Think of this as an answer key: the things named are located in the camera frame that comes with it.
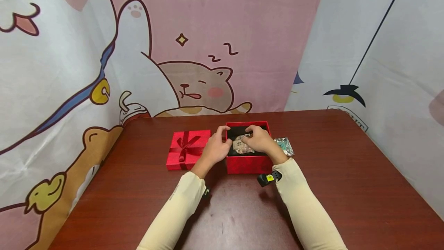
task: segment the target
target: card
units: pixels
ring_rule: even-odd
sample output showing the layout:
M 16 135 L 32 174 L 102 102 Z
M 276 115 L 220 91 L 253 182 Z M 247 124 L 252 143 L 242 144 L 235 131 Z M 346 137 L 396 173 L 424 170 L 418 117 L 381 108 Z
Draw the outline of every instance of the card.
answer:
M 290 141 L 287 137 L 276 138 L 274 141 L 277 142 L 277 144 L 281 147 L 281 149 L 284 151 L 284 154 L 286 154 L 287 156 L 294 155 L 293 148 L 291 147 Z
M 246 154 L 246 153 L 254 153 L 254 150 L 252 148 L 248 147 L 247 144 L 241 141 L 243 137 L 249 137 L 250 134 L 243 134 L 240 136 L 237 136 L 236 139 L 233 141 L 233 149 L 238 154 Z

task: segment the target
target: hand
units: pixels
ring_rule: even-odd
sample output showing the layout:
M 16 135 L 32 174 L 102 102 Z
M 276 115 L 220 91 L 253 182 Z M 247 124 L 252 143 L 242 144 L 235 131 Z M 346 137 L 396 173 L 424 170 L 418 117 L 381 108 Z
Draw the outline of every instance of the hand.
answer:
M 279 145 L 270 137 L 268 131 L 257 125 L 250 125 L 245 129 L 246 132 L 252 131 L 249 137 L 243 137 L 242 142 L 248 145 L 257 152 L 268 154 L 272 162 L 276 164 L 284 163 L 288 160 L 284 151 Z
M 203 149 L 202 156 L 197 160 L 191 170 L 201 179 L 207 175 L 208 171 L 210 171 L 214 164 L 224 159 L 227 156 L 228 151 L 230 151 L 233 141 L 227 139 L 225 143 L 222 142 L 222 132 L 224 130 L 230 130 L 230 127 L 227 125 L 221 125 L 217 128 L 216 133 L 208 139 L 207 145 Z

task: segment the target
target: red gift box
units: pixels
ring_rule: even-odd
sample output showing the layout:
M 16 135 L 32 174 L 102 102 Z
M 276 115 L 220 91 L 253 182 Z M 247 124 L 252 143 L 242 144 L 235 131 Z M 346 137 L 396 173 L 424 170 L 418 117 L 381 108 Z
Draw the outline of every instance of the red gift box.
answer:
M 166 168 L 168 170 L 190 170 L 193 168 L 210 136 L 210 130 L 175 132 L 166 159 Z
M 227 126 L 245 127 L 249 125 L 258 125 L 265 127 L 271 136 L 268 122 L 228 122 Z M 226 132 L 227 138 L 230 138 L 230 130 Z M 273 163 L 266 155 L 243 155 L 243 156 L 227 156 L 227 173 L 228 174 L 269 174 L 272 171 Z

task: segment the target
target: person's left hand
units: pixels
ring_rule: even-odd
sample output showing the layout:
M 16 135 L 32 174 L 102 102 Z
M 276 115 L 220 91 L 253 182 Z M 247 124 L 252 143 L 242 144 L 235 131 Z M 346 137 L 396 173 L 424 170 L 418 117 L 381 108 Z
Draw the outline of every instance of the person's left hand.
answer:
M 202 156 L 193 166 L 191 171 L 199 178 L 203 179 L 213 165 L 224 159 L 227 156 L 228 151 L 230 151 L 233 141 L 227 139 L 225 143 L 222 142 L 222 132 L 225 130 L 230 130 L 230 127 L 227 125 L 221 125 L 217 128 L 216 133 L 208 139 L 207 145 L 203 149 Z

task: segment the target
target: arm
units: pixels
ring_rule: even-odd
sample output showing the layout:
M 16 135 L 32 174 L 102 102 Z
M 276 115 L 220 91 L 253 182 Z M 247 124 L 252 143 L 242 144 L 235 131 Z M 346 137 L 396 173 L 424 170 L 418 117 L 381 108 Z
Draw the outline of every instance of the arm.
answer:
M 255 125 L 246 131 L 251 130 L 253 135 L 242 141 L 253 150 L 267 153 L 274 163 L 273 170 L 283 175 L 276 186 L 304 249 L 347 250 L 333 221 L 311 191 L 295 160 L 288 159 L 268 132 Z
M 224 159 L 232 141 L 222 143 L 222 131 L 229 127 L 217 128 L 204 148 L 201 158 L 190 172 L 184 174 L 173 194 L 164 204 L 146 231 L 137 250 L 172 250 L 188 218 L 194 214 L 206 189 L 204 177 L 214 164 Z

